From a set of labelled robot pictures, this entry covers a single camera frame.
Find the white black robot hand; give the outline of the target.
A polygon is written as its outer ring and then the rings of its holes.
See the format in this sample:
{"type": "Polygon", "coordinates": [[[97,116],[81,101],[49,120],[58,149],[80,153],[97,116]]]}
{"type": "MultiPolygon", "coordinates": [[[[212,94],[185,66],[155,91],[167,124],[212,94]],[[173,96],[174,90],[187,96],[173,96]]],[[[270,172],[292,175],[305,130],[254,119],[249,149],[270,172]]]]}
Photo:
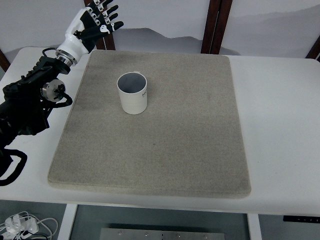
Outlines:
{"type": "Polygon", "coordinates": [[[83,55],[89,53],[82,40],[98,40],[124,26],[122,21],[111,22],[118,17],[118,13],[113,13],[118,5],[107,7],[111,2],[113,0],[90,0],[87,7],[76,14],[65,31],[63,43],[56,49],[58,60],[67,66],[75,66],[83,55]],[[100,26],[86,28],[81,17],[88,17],[88,23],[93,21],[94,25],[100,26]]]}

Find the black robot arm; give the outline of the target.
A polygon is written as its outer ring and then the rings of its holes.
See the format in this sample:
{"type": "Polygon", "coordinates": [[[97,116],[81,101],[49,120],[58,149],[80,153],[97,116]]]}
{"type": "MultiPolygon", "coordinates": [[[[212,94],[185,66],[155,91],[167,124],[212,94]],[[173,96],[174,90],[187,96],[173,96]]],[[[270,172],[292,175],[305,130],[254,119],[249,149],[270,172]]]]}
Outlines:
{"type": "Polygon", "coordinates": [[[6,85],[2,91],[4,102],[0,105],[0,174],[4,175],[19,158],[15,170],[0,181],[1,186],[14,182],[24,169],[28,156],[17,149],[7,149],[17,136],[32,135],[48,129],[48,117],[53,109],[68,107],[73,103],[66,93],[59,74],[67,75],[71,66],[82,56],[93,51],[99,39],[121,28],[118,5],[109,7],[109,0],[92,0],[82,8],[65,32],[63,43],[55,48],[55,57],[43,55],[27,75],[6,85]]]}

